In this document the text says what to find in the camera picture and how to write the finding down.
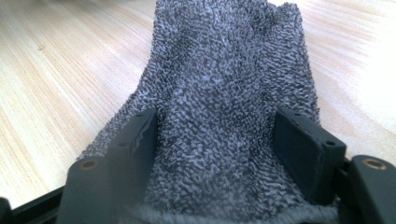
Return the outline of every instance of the gray knit fabric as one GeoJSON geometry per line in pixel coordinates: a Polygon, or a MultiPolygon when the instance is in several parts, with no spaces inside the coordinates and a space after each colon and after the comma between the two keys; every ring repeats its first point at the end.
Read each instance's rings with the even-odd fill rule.
{"type": "Polygon", "coordinates": [[[79,157],[103,156],[128,119],[158,109],[150,223],[334,223],[273,153],[277,106],[318,122],[299,9],[263,0],[159,0],[135,93],[79,157]]]}

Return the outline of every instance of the wooden table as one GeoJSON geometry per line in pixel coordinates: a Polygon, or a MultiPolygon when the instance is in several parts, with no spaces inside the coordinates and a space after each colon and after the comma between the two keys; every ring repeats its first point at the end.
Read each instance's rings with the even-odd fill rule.
{"type": "MultiPolygon", "coordinates": [[[[396,4],[297,3],[323,126],[349,157],[396,164],[396,4]]],[[[0,196],[12,207],[63,185],[134,91],[154,8],[154,0],[0,0],[0,196]]]]}

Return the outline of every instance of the wood grain surface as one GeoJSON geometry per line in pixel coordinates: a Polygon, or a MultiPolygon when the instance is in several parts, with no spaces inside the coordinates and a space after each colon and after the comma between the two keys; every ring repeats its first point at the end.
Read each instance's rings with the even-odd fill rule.
{"type": "MultiPolygon", "coordinates": [[[[396,164],[396,4],[295,1],[323,126],[396,164]]],[[[64,184],[149,60],[154,0],[0,0],[0,196],[64,184]]]]}

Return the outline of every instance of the light wood surface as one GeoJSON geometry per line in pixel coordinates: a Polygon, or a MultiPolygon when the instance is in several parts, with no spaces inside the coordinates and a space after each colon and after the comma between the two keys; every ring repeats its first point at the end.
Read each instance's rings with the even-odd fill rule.
{"type": "MultiPolygon", "coordinates": [[[[323,126],[347,143],[348,157],[396,164],[396,4],[295,2],[323,126]]],[[[153,0],[0,0],[0,196],[12,207],[63,185],[134,91],[154,8],[153,0]]]]}

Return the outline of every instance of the textured fabric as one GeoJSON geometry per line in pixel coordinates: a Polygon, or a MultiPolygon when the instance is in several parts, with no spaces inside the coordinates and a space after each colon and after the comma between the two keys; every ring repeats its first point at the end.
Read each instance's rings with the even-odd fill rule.
{"type": "Polygon", "coordinates": [[[128,119],[157,108],[151,223],[336,222],[308,204],[273,153],[277,106],[318,122],[300,11],[261,0],[159,0],[135,93],[80,158],[105,155],[128,119]]]}

